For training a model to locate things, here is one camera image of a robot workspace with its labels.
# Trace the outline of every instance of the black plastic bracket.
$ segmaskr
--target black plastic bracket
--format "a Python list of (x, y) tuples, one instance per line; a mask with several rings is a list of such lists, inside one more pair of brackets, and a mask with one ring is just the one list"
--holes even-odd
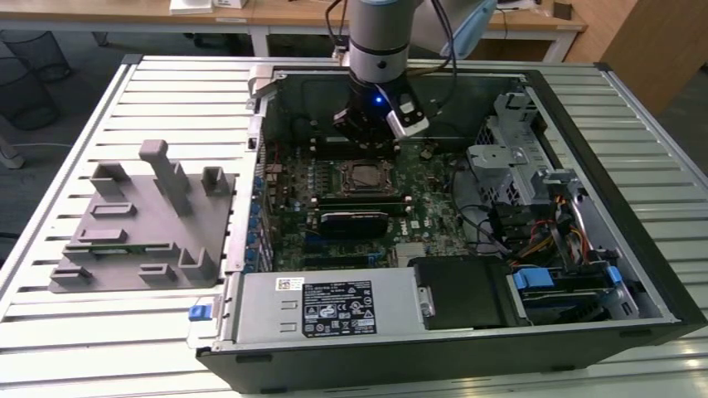
[(123, 65), (136, 65), (143, 61), (143, 54), (126, 54), (120, 63)]
[(600, 72), (612, 72), (612, 66), (610, 66), (610, 64), (607, 62), (595, 62), (594, 63), (595, 65), (595, 68), (598, 68), (598, 70)]

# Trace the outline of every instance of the warning label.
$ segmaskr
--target warning label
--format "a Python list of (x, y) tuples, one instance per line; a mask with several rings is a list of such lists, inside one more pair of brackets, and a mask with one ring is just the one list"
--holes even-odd
[(338, 337), (376, 333), (372, 281), (303, 285), (303, 334)]

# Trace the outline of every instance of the blue clip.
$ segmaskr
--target blue clip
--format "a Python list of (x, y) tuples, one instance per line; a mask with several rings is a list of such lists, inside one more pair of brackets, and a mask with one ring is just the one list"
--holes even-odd
[(555, 286), (551, 273), (546, 268), (523, 268), (514, 274), (514, 283), (519, 290), (527, 288), (551, 288)]
[(382, 257), (380, 253), (368, 254), (368, 266), (370, 267), (376, 266), (376, 261), (379, 261), (380, 257)]
[(610, 274), (610, 279), (612, 280), (612, 283), (614, 284), (620, 284), (622, 283), (622, 274), (620, 274), (620, 270), (618, 269), (618, 267), (615, 267), (614, 265), (610, 265), (607, 267), (607, 273)]
[(190, 308), (190, 321), (211, 321), (211, 304), (192, 305)]

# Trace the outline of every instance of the black mesh wastebasket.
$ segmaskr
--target black mesh wastebasket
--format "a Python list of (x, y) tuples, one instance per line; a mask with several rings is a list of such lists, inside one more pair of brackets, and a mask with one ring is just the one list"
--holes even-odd
[(0, 114), (22, 130), (51, 124), (59, 109), (23, 58), (0, 58)]
[(0, 41), (12, 54), (30, 61), (42, 81), (58, 81), (71, 74), (71, 67), (52, 32), (0, 31)]

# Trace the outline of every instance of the white desk leg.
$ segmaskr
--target white desk leg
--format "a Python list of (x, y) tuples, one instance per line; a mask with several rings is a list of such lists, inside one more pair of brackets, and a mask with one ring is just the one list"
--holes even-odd
[(0, 135), (0, 163), (7, 168), (20, 168), (24, 165), (24, 158), (20, 156), (12, 145), (4, 140)]
[(270, 56), (268, 27), (250, 27), (248, 33), (254, 43), (254, 54), (260, 57)]
[(558, 32), (558, 38), (551, 43), (543, 62), (563, 62), (563, 60), (566, 60), (566, 55), (574, 45), (576, 36), (576, 31)]

